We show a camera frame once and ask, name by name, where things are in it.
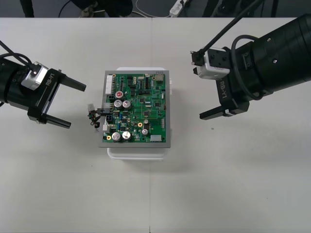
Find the gray metal frame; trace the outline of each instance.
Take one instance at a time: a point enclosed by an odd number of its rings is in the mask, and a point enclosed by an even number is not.
[[[165,118],[165,126],[166,126],[166,142],[150,142],[150,143],[123,143],[123,142],[103,142],[103,127],[104,118],[101,118],[101,127],[99,132],[99,147],[104,148],[170,148],[171,147],[171,116],[170,116],[170,76],[168,70],[113,70],[105,72],[104,79],[104,90],[103,90],[103,102],[102,108],[104,107],[104,103],[106,102],[107,95],[105,94],[106,90],[106,79],[109,74],[157,74],[162,73],[165,74],[165,103],[166,103],[166,118]]]

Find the gray floor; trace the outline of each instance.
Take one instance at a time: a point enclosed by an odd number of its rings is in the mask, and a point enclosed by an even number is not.
[[[33,0],[35,17],[57,17],[61,7],[67,0]],[[141,10],[159,17],[169,14],[170,8],[176,0],[139,0],[138,6]],[[187,10],[188,17],[201,17],[207,0],[193,0],[191,7]],[[266,0],[263,17],[270,15],[272,0]],[[311,1],[309,0],[280,0],[277,17],[298,17],[305,13],[311,13]],[[63,10],[61,17],[78,17],[80,10],[69,3]],[[255,13],[260,16],[260,9]],[[0,17],[24,17],[19,0],[0,0]]]

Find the robotic arm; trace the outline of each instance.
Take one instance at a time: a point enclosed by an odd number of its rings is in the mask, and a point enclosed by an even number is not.
[[[60,84],[85,91],[86,85],[69,78],[61,70],[48,69],[41,63],[32,64],[23,54],[14,53],[4,43],[0,45],[8,53],[0,55],[0,107],[3,103],[27,111],[30,120],[38,124],[53,124],[69,129],[70,122],[47,114]],[[23,65],[6,57],[13,56]]]
[[[262,2],[253,2],[203,49],[191,52],[192,65],[196,66],[194,74],[216,81],[221,104],[201,113],[201,119],[247,112],[251,100],[260,100],[275,91],[310,81],[311,15],[301,16],[261,38],[241,35],[233,41],[231,49],[211,47]],[[241,39],[253,42],[236,49]]]

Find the circuit board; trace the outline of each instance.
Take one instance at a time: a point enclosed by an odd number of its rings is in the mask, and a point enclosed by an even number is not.
[[[165,73],[108,73],[103,143],[167,142],[167,77]]]

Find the power strip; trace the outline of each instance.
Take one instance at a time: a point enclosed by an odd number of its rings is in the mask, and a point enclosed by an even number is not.
[[[180,3],[181,0],[177,0],[174,4],[174,6],[170,10],[170,17],[178,17],[180,12],[183,10],[183,5]]]

